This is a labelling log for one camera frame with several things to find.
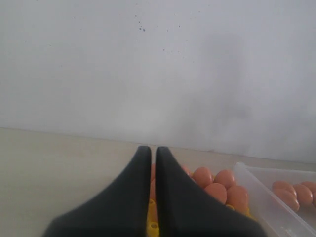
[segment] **beige table surface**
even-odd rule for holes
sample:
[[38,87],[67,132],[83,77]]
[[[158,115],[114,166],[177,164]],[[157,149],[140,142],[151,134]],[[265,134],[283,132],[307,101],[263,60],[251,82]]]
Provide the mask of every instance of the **beige table surface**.
[[[138,144],[0,128],[0,237],[37,237],[51,219],[88,200],[126,166]],[[237,161],[316,171],[316,164],[171,149],[191,170]]]

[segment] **clear plastic container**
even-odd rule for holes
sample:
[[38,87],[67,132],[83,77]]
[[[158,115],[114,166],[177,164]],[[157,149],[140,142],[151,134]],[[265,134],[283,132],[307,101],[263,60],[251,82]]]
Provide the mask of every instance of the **clear plastic container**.
[[234,173],[237,183],[248,189],[251,214],[268,233],[272,230],[279,237],[316,237],[316,208],[301,208],[295,213],[270,190],[276,180],[316,182],[316,172],[257,168],[238,162]]

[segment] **white wall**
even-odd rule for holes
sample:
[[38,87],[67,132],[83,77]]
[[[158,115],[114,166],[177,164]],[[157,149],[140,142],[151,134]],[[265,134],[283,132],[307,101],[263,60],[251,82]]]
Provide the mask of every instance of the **white wall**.
[[1,0],[0,127],[316,162],[315,12]]

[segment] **plastic tray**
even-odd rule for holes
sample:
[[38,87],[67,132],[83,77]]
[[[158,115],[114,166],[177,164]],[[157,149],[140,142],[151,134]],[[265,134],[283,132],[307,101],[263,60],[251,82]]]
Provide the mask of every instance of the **plastic tray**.
[[316,172],[257,168],[238,162],[234,173],[238,184],[248,189],[252,214],[266,229],[279,237],[316,237],[316,208],[301,208],[295,213],[270,191],[276,180],[316,182]]

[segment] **yellow egg tray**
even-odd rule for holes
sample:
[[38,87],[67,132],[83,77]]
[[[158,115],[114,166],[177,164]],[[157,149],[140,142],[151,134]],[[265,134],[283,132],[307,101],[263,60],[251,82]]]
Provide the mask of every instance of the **yellow egg tray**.
[[[226,207],[230,208],[231,210],[235,210],[233,206],[226,205]],[[247,213],[245,213],[245,216],[249,217],[250,219],[257,221],[249,211],[249,208],[247,210]],[[149,205],[148,205],[148,215],[147,215],[147,235],[148,237],[159,237],[159,225],[157,220],[157,208],[156,203],[154,200],[149,199]]]

